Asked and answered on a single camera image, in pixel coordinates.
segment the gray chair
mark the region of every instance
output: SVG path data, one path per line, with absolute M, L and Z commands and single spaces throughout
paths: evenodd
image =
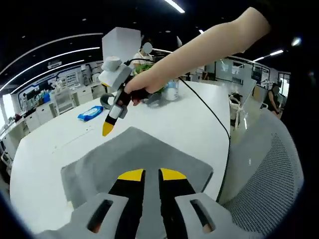
M 269 110 L 232 145 L 219 203 L 249 232 L 269 234 L 287 214 L 304 182 L 294 142 Z

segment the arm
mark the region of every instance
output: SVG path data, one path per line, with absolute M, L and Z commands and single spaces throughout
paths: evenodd
M 163 58 L 131 80 L 126 92 L 146 88 L 150 93 L 170 79 L 217 59 L 242 52 L 270 31 L 267 20 L 254 8 L 248 8 L 236 20 L 213 26 Z
M 276 111 L 278 111 L 276 103 L 274 101 L 274 95 L 271 91 L 268 92 L 268 96 L 269 96 L 269 99 L 270 99 L 272 106 L 276 109 Z

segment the gray mat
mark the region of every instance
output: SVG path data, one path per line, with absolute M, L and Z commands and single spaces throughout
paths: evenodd
M 130 127 L 62 168 L 66 198 L 77 208 L 100 192 L 108 193 L 122 173 L 140 168 L 146 171 L 146 177 L 137 238 L 163 239 L 166 233 L 160 215 L 158 170 L 168 168 L 181 172 L 198 193 L 204 190 L 213 169 L 137 128 Z

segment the mesh chair back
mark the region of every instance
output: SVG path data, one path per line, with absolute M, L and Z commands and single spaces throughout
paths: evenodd
M 253 135 L 265 136 L 265 145 L 267 141 L 271 144 L 269 151 L 247 184 L 223 206 L 242 229 L 267 235 L 294 203 L 304 177 L 287 128 L 269 110 L 263 110 L 259 121 L 247 130 L 239 147 L 236 147 L 238 157 L 242 147 L 254 152 L 258 148 L 264 150 L 264 145 L 256 145 Z M 236 157 L 236 153 L 236 150 L 231 151 L 230 156 Z

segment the black cable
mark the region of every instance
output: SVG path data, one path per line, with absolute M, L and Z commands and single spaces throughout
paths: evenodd
M 190 87 L 181 77 L 179 77 L 179 79 L 191 90 L 194 92 L 194 94 L 206 105 L 206 107 L 214 114 L 214 116 L 216 117 L 216 119 L 218 120 L 218 122 L 221 124 L 221 126 L 223 126 L 224 130 L 226 131 L 227 133 L 227 136 L 228 136 L 228 140 L 230 140 L 230 135 L 226 129 L 226 127 L 223 125 L 223 123 L 220 121 L 220 119 L 217 117 L 217 115 L 214 113 L 214 111 L 206 104 L 206 102 L 198 95 L 198 93 L 193 90 L 192 87 Z
M 134 58 L 132 60 L 129 60 L 129 61 L 126 61 L 124 62 L 125 65 L 129 66 L 131 64 L 132 61 L 135 61 L 135 60 L 140 60 L 140 61 L 149 61 L 149 62 L 153 62 L 153 63 L 156 63 L 155 61 L 152 61 L 152 60 L 149 60 L 149 59 L 143 59 L 143 58 Z

